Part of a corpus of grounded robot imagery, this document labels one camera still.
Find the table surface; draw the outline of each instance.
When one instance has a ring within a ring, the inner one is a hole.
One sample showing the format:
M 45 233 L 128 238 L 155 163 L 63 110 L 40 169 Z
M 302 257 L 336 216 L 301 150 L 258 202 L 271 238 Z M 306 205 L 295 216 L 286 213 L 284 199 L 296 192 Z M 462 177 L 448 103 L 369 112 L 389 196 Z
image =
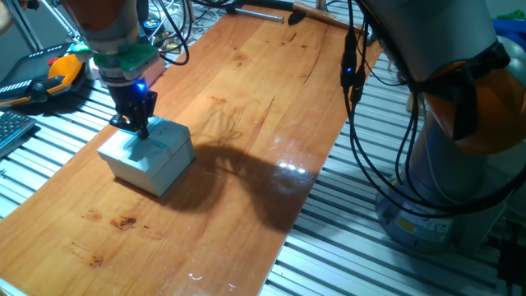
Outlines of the table surface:
M 116 179 L 107 126 L 0 222 L 0 277 L 29 295 L 257 294 L 344 123 L 344 36 L 224 16 L 152 87 L 190 128 L 189 168 L 160 199 Z

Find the blue led light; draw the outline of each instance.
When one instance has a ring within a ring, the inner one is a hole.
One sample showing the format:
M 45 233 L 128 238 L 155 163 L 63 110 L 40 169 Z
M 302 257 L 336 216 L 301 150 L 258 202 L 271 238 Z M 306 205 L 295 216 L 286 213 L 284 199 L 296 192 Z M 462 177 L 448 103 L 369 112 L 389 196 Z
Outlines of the blue led light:
M 146 89 L 146 83 L 144 82 L 137 82 L 137 87 L 139 88 L 139 90 L 143 91 Z

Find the keyboard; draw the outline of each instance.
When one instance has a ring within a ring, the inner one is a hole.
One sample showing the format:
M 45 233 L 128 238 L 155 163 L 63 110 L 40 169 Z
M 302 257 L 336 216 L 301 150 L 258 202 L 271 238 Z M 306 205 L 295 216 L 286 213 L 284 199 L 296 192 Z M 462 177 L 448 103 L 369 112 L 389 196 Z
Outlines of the keyboard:
M 33 118 L 14 112 L 0 116 L 0 157 L 22 144 L 21 138 L 36 124 Z

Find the white box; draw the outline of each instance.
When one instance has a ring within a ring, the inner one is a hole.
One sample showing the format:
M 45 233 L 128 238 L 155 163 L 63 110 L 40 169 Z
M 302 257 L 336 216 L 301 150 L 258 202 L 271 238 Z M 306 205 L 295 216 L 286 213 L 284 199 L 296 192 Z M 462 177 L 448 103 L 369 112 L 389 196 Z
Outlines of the white box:
M 118 130 L 99 149 L 113 174 L 157 197 L 196 157 L 188 127 L 160 117 L 150 118 L 150 136 Z

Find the electronic device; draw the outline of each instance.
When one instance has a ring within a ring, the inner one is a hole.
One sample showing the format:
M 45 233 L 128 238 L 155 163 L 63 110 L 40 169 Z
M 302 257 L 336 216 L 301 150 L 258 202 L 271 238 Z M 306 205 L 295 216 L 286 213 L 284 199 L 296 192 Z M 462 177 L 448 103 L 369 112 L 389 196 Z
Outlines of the electronic device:
M 36 120 L 14 112 L 0 115 L 0 157 L 18 148 L 36 124 Z
M 72 53 L 73 44 L 60 44 L 21 58 L 0 82 L 0 107 L 45 102 L 81 86 L 84 63 Z

